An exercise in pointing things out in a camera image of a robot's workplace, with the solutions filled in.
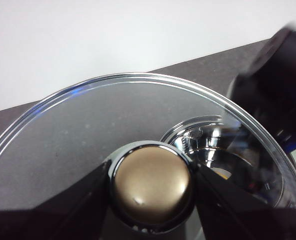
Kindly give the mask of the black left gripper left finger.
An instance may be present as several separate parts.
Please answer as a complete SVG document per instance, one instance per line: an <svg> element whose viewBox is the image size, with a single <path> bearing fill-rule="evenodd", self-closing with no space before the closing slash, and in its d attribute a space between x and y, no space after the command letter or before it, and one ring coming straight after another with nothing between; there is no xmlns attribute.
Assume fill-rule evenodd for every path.
<svg viewBox="0 0 296 240"><path fill-rule="evenodd" d="M97 240L105 220L111 162L32 209L0 210L0 240Z"/></svg>

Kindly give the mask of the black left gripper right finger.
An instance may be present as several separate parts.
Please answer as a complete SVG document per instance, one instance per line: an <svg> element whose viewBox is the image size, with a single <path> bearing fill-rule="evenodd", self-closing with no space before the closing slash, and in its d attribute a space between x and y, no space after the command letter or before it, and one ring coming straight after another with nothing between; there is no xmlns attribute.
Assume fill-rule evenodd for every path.
<svg viewBox="0 0 296 240"><path fill-rule="evenodd" d="M296 209L274 208L201 165L196 208L208 240L296 240Z"/></svg>

